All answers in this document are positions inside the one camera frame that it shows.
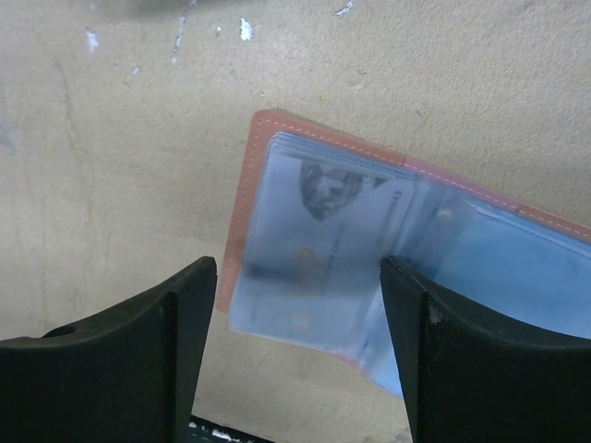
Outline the light blue card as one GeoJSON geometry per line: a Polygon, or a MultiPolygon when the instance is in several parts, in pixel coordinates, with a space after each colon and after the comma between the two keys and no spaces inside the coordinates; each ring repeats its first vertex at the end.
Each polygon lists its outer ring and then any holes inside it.
{"type": "Polygon", "coordinates": [[[387,253],[502,314],[590,336],[590,245],[465,194],[368,207],[394,229],[387,253]]]}

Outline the pink leather card holder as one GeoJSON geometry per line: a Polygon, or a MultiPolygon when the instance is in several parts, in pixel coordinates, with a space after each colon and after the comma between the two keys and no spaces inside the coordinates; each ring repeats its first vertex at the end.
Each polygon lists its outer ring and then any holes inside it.
{"type": "MultiPolygon", "coordinates": [[[[586,226],[525,205],[427,163],[288,112],[262,110],[254,114],[251,123],[224,253],[223,276],[218,289],[217,306],[228,314],[229,320],[260,183],[269,158],[275,154],[328,159],[332,162],[346,162],[371,172],[399,174],[414,181],[416,188],[412,200],[465,194],[590,245],[590,230],[586,226]]],[[[399,373],[381,295],[380,261],[377,291],[344,347],[328,351],[283,342],[338,355],[358,366],[381,388],[393,394],[400,394],[402,389],[399,373]]]]}

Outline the white card with portrait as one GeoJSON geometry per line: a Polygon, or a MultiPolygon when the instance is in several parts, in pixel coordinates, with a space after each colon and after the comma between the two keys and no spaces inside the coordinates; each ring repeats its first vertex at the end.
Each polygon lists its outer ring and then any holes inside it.
{"type": "Polygon", "coordinates": [[[266,164],[230,308],[232,329],[335,351],[358,327],[413,180],[328,159],[266,164]]]}

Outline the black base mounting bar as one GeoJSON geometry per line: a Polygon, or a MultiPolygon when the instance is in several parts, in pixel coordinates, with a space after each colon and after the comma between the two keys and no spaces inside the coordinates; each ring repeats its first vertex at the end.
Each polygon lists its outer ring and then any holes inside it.
{"type": "Polygon", "coordinates": [[[330,429],[301,425],[287,427],[277,433],[248,433],[243,429],[220,425],[192,415],[187,425],[186,442],[412,442],[408,426],[393,431],[388,436],[375,431],[351,432],[345,427],[330,429]]]}

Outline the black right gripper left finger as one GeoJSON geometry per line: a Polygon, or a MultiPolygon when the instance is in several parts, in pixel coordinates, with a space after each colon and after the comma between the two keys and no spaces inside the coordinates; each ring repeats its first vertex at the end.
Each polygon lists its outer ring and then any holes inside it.
{"type": "Polygon", "coordinates": [[[201,257],[90,317],[2,341],[2,440],[186,441],[216,283],[201,257]]]}

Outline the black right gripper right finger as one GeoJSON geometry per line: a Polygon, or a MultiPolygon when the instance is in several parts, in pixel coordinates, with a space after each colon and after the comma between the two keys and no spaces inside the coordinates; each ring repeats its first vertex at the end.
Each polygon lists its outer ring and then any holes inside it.
{"type": "Polygon", "coordinates": [[[394,257],[380,284],[415,442],[589,440],[589,340],[507,317],[394,257]]]}

